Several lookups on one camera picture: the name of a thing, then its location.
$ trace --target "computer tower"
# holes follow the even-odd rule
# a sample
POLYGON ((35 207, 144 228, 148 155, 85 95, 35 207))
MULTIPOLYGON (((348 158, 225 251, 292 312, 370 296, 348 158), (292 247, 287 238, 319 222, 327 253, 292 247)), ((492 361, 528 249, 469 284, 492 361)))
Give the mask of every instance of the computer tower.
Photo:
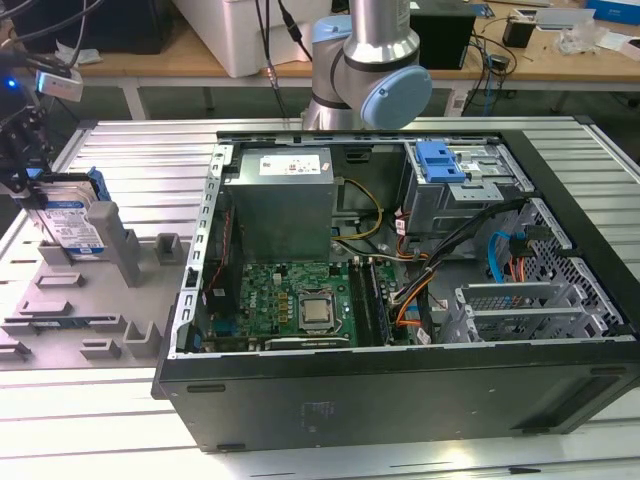
MULTIPOLYGON (((4 0, 12 9, 24 0, 4 0)), ((16 35, 26 35, 55 25, 82 10, 82 0, 47 0, 37 2, 13 18, 16 35)), ((100 52, 158 54, 171 34, 170 0, 108 0, 90 13, 82 48, 100 52)), ((56 50, 56 40, 74 47, 78 41, 81 21, 62 30, 25 42, 28 51, 50 53, 56 50)))
POLYGON ((429 70, 460 70, 476 15, 460 0, 411 2, 411 28, 420 36, 420 65, 429 70))

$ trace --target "cpu socket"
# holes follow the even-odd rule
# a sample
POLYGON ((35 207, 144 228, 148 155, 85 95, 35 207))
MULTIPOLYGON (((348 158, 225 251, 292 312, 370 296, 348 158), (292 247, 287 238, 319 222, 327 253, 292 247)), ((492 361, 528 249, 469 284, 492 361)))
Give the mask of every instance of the cpu socket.
POLYGON ((333 295, 298 296, 298 327, 307 333, 327 333, 335 328, 333 295))

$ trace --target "ram slot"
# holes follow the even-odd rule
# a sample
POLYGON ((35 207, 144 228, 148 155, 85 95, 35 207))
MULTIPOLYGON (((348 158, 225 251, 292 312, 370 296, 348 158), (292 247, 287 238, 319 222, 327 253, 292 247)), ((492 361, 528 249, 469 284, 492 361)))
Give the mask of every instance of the ram slot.
POLYGON ((367 314, 366 292, 360 266, 349 262, 349 288, 351 289, 351 307, 356 326, 359 347, 370 347, 373 343, 373 332, 367 314))
POLYGON ((390 340, 387 312, 382 301, 382 293, 378 285, 376 270, 373 263, 362 269, 364 289, 367 298, 370 325, 373 330, 373 343, 376 347, 388 345, 390 340))

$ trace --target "blue hard drive label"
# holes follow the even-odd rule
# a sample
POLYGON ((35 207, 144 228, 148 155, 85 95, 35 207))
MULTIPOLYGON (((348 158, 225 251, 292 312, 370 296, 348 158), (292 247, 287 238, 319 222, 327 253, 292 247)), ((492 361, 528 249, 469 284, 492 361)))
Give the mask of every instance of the blue hard drive label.
POLYGON ((74 255, 104 252, 97 230, 87 221, 87 209, 79 201, 48 202, 40 215, 56 242, 74 255))

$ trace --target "floor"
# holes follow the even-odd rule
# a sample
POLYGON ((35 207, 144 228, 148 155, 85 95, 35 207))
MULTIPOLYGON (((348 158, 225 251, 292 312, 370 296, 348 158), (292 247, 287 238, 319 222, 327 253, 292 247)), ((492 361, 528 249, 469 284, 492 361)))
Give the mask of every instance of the floor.
MULTIPOLYGON (((310 89, 285 88, 283 98, 289 116, 299 116, 308 104, 310 89)), ((270 90, 266 88, 214 89, 216 103, 213 111, 207 111, 201 88, 147 88, 142 95, 153 119, 189 118, 271 118, 280 116, 270 90)), ((440 116, 444 112, 448 92, 435 90, 423 116, 440 116)), ((559 92, 504 92, 496 104, 493 115, 528 116, 550 115, 550 108, 559 98, 559 92)), ((476 96, 467 115, 482 115, 485 98, 476 96)), ((52 139, 62 148, 76 127, 76 119, 60 104, 52 105, 50 125, 52 139)), ((117 88, 87 88, 79 104, 67 103, 77 119, 123 120, 129 118, 127 105, 117 88)), ((630 108, 621 95, 609 93, 575 92, 569 95, 564 115, 589 115, 631 158, 640 161, 640 108, 630 108)), ((3 233, 15 216, 11 200, 0 197, 0 233, 3 233)))

